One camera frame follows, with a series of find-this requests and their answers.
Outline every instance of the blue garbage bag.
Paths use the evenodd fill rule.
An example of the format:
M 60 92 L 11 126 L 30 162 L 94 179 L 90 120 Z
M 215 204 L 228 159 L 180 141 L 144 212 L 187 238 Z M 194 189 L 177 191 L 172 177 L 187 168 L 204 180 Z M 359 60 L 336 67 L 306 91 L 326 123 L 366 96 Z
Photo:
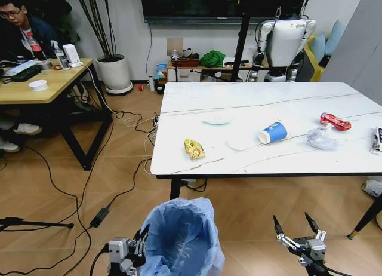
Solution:
M 139 276 L 218 276 L 224 255 L 219 244 L 211 201 L 177 198 L 155 207 L 150 224 L 146 264 Z

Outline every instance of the glasses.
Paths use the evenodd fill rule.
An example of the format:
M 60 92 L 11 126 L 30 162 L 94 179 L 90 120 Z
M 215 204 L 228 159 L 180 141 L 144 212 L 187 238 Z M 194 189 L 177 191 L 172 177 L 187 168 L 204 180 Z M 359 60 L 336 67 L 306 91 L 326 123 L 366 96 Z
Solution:
M 4 19 L 6 19 L 7 17 L 8 17 L 8 18 L 9 18 L 9 17 L 13 17 L 13 18 L 15 18 L 16 15 L 18 15 L 20 12 L 21 12 L 21 9 L 20 9 L 18 12 L 10 12 L 10 13 L 8 13 L 8 12 L 0 12 L 0 16 L 1 16 L 2 18 L 4 18 Z

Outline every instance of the tripod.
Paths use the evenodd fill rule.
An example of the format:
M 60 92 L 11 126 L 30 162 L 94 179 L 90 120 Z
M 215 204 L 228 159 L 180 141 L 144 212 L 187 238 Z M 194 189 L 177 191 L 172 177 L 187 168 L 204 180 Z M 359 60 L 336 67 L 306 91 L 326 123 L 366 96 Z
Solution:
M 47 226 L 47 227 L 68 227 L 72 229 L 74 224 L 63 224 L 63 223 L 51 223 L 51 222 L 34 222 L 34 221 L 24 221 L 22 218 L 17 217 L 7 217 L 0 219 L 0 232 L 5 231 L 9 226 L 18 226 L 18 225 L 36 225 L 36 226 Z

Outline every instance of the red snack wrapper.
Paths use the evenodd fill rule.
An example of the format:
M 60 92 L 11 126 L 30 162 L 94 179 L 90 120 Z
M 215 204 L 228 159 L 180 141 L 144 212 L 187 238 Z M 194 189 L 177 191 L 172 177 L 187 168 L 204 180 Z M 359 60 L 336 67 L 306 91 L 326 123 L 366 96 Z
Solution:
M 327 122 L 329 122 L 330 124 L 335 126 L 337 131 L 347 131 L 347 130 L 351 129 L 351 127 L 352 127 L 351 123 L 345 122 L 342 119 L 337 118 L 335 115 L 328 114 L 328 113 L 322 113 L 320 123 L 324 124 Z

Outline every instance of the blue paper cup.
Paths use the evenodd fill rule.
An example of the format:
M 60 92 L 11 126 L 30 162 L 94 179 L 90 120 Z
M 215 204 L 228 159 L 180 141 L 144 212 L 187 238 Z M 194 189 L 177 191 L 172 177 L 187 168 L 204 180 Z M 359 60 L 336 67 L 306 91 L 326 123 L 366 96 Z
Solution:
M 277 121 L 269 127 L 262 130 L 260 134 L 258 134 L 258 139 L 261 143 L 264 143 L 266 145 L 267 143 L 273 143 L 277 142 L 278 140 L 282 140 L 288 135 L 289 132 L 285 127 L 285 124 L 283 124 L 282 121 Z

